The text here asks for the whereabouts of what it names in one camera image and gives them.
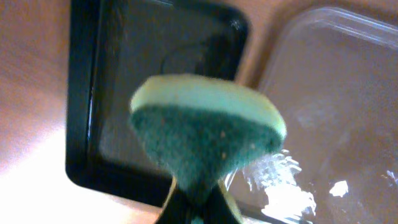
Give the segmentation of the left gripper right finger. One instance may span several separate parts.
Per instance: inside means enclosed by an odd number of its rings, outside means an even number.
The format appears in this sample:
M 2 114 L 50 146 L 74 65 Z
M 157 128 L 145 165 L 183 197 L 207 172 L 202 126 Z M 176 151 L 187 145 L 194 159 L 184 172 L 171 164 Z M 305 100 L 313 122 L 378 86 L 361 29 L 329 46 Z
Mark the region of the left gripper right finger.
M 205 224 L 241 224 L 241 213 L 224 185 L 213 188 L 205 204 Z

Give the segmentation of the green yellow scrub sponge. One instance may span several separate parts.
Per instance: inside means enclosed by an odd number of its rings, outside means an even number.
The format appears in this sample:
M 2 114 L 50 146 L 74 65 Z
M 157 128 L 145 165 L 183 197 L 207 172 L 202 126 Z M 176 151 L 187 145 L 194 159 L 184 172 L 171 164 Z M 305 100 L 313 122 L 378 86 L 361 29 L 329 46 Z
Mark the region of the green yellow scrub sponge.
M 226 174 L 280 151 L 287 136 L 265 95 L 201 75 L 149 77 L 133 93 L 129 114 L 146 155 L 190 202 L 191 223 L 205 223 L 206 201 L 214 187 L 225 186 Z

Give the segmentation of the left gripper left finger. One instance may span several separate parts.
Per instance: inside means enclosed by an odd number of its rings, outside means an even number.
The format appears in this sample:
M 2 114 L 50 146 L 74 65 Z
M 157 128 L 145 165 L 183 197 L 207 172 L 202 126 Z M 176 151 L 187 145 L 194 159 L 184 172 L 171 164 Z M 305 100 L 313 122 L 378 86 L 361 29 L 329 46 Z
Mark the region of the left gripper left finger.
M 161 214 L 155 224 L 191 224 L 192 208 L 186 195 L 178 187 L 171 186 Z

